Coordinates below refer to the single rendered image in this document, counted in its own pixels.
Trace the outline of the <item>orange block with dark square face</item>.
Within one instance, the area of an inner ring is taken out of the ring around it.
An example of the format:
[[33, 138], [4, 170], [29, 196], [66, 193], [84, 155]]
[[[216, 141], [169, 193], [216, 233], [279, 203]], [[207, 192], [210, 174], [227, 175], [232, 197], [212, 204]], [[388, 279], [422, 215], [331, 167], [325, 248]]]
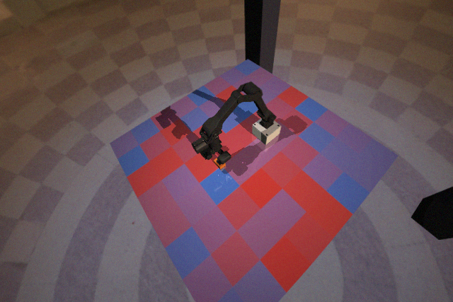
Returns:
[[220, 170], [226, 165], [226, 164], [221, 164], [217, 158], [214, 160], [214, 163], [218, 166], [218, 168]]

